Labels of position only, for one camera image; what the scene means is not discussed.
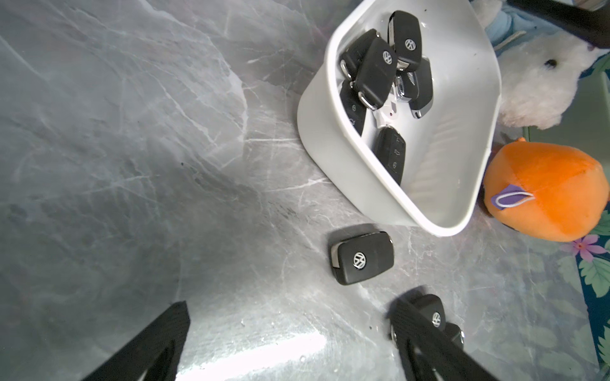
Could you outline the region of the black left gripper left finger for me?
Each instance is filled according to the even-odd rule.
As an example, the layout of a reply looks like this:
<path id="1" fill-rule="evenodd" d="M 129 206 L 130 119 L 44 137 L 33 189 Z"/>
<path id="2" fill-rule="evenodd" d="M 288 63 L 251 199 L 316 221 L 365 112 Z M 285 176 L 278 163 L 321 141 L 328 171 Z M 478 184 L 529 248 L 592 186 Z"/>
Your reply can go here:
<path id="1" fill-rule="evenodd" d="M 104 364 L 90 380 L 174 380 L 191 319 L 185 301 L 173 303 Z"/>

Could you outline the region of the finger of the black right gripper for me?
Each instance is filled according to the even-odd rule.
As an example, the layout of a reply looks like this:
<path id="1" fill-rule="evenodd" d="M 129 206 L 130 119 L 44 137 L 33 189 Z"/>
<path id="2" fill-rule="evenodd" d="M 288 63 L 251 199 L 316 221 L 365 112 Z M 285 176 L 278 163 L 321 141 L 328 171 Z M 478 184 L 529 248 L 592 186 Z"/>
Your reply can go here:
<path id="1" fill-rule="evenodd" d="M 551 0 L 508 0 L 508 5 L 541 18 L 599 49 L 609 49 L 609 1 L 585 9 Z"/>

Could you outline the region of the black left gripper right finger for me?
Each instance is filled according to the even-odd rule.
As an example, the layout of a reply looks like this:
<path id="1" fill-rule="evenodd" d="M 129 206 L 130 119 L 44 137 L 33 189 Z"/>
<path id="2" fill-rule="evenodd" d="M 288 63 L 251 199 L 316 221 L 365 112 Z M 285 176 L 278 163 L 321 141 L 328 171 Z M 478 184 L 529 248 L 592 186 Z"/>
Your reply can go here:
<path id="1" fill-rule="evenodd" d="M 494 380 L 409 302 L 398 299 L 390 313 L 393 341 L 407 380 Z"/>

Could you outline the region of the black car key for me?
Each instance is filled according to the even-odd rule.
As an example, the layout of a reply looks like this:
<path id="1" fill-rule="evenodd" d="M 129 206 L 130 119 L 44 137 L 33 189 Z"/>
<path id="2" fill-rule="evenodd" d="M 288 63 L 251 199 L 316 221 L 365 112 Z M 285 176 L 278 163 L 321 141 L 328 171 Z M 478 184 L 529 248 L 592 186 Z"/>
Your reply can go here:
<path id="1" fill-rule="evenodd" d="M 387 41 L 375 37 L 353 82 L 359 100 L 370 110 L 384 106 L 397 73 L 397 54 Z"/>
<path id="2" fill-rule="evenodd" d="M 381 128 L 376 137 L 373 153 L 396 183 L 401 184 L 406 142 L 399 132 L 391 126 Z"/>
<path id="3" fill-rule="evenodd" d="M 352 127 L 354 127 L 357 134 L 361 136 L 365 126 L 367 109 L 359 100 L 357 93 L 352 88 L 349 80 L 344 80 L 342 82 L 339 97 L 349 122 Z"/>
<path id="4" fill-rule="evenodd" d="M 412 71 L 398 71 L 395 80 L 396 97 L 410 102 L 419 97 L 417 74 Z"/>
<path id="5" fill-rule="evenodd" d="M 443 302 L 437 295 L 422 295 L 411 301 L 414 308 L 419 311 L 422 316 L 433 324 L 437 329 L 444 331 L 446 328 L 446 314 Z"/>
<path id="6" fill-rule="evenodd" d="M 384 231 L 352 237 L 330 249 L 332 271 L 343 286 L 379 276 L 393 267 L 394 260 L 392 238 Z"/>
<path id="7" fill-rule="evenodd" d="M 399 71 L 415 71 L 422 61 L 422 35 L 419 19 L 413 14 L 397 10 L 388 25 L 388 39 L 394 49 Z"/>

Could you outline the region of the black key with chrome trim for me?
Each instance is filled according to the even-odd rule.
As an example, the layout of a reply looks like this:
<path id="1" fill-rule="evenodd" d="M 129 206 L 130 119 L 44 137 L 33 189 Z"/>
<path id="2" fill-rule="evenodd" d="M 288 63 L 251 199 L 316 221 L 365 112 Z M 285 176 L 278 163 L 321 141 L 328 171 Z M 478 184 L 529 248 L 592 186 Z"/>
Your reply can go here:
<path id="1" fill-rule="evenodd" d="M 464 349 L 465 333 L 462 331 L 460 326 L 458 326 L 454 323 L 448 322 L 448 323 L 446 323 L 444 333 L 447 336 L 447 338 L 451 342 L 453 342 L 457 347 L 459 347 L 460 349 Z"/>

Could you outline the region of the white plastic storage box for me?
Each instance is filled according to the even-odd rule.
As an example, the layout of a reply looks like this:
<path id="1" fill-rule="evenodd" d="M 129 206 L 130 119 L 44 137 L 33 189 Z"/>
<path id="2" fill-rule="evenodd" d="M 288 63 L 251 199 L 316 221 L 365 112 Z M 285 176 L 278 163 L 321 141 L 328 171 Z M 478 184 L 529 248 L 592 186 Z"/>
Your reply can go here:
<path id="1" fill-rule="evenodd" d="M 429 111 L 397 105 L 394 128 L 406 143 L 403 178 L 395 181 L 373 153 L 376 121 L 361 132 L 339 96 L 340 54 L 367 30 L 387 30 L 392 12 L 414 14 L 434 85 Z M 321 68 L 303 92 L 296 122 L 306 151 L 366 217 L 418 226 L 451 237 L 469 223 L 487 165 L 500 105 L 496 54 L 467 1 L 364 1 L 331 35 Z"/>

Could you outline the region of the black silver flip key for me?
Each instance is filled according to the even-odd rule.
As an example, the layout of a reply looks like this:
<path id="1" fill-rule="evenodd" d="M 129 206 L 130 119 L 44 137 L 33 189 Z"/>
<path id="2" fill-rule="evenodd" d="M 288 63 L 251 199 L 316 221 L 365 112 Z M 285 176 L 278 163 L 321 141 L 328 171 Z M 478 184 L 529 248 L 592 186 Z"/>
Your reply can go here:
<path id="1" fill-rule="evenodd" d="M 419 67 L 413 72 L 418 86 L 418 95 L 409 101 L 414 118 L 423 118 L 432 108 L 434 101 L 434 84 L 430 60 L 422 56 Z"/>

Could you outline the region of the white car key fob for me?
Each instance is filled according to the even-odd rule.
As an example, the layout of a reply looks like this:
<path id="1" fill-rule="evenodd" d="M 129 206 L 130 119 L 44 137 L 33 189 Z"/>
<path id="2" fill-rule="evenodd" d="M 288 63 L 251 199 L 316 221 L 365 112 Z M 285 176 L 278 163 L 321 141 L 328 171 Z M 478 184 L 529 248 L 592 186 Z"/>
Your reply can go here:
<path id="1" fill-rule="evenodd" d="M 394 126 L 399 120 L 396 94 L 391 91 L 385 104 L 374 112 L 378 128 Z"/>

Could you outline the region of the black car key front isolated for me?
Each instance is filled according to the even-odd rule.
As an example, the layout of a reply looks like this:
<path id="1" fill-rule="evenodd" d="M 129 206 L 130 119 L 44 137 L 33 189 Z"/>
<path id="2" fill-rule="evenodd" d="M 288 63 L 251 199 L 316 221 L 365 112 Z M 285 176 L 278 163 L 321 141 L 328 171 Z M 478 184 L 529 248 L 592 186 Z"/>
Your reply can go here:
<path id="1" fill-rule="evenodd" d="M 375 29 L 368 30 L 352 44 L 339 57 L 339 67 L 346 79 L 353 80 L 362 64 L 367 51 L 373 41 L 381 35 Z"/>

